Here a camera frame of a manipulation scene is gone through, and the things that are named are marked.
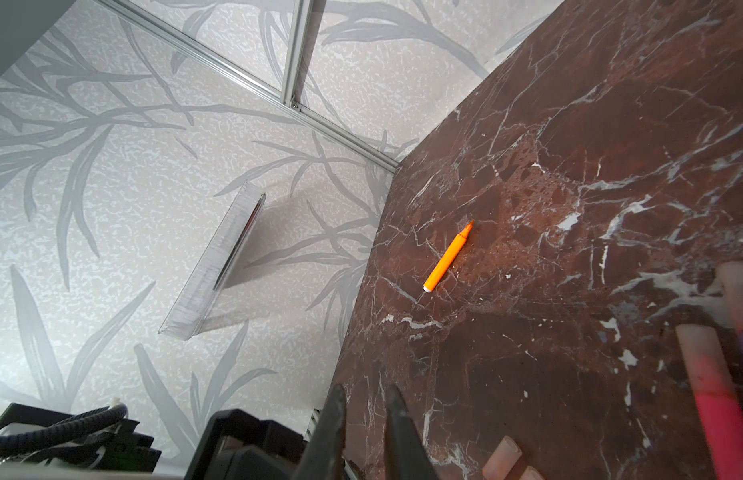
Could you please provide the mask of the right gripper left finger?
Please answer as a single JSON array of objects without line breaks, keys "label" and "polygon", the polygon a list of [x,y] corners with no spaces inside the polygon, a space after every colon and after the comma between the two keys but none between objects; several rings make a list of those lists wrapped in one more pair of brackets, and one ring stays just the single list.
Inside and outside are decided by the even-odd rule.
[{"label": "right gripper left finger", "polygon": [[330,389],[318,424],[292,476],[293,479],[344,478],[346,423],[345,388],[336,384]]}]

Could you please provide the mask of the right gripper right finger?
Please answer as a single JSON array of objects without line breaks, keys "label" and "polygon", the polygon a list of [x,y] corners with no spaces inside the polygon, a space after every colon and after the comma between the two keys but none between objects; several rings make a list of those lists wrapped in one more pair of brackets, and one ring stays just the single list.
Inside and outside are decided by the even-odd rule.
[{"label": "right gripper right finger", "polygon": [[385,390],[385,409],[385,478],[437,480],[399,387]]}]

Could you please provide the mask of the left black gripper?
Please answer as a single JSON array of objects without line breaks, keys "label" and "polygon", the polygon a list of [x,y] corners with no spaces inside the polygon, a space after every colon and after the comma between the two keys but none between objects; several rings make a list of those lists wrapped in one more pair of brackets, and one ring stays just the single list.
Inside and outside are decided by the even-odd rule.
[{"label": "left black gripper", "polygon": [[187,479],[289,479],[306,450],[301,434],[239,409],[209,420]]}]

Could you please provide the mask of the translucent pen cap five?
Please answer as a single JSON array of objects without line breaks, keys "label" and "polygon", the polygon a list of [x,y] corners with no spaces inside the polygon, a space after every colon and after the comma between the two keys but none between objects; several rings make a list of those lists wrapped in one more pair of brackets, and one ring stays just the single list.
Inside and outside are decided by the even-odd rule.
[{"label": "translucent pen cap five", "polygon": [[735,384],[717,332],[709,326],[681,324],[675,333],[695,395],[734,398]]}]

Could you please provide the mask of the pink marker group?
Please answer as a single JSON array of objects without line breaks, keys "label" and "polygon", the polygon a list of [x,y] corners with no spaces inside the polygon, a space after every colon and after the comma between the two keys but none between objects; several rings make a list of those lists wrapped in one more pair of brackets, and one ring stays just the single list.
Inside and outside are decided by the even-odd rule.
[{"label": "pink marker group", "polygon": [[695,404],[717,479],[743,479],[743,410],[727,394],[701,392]]}]

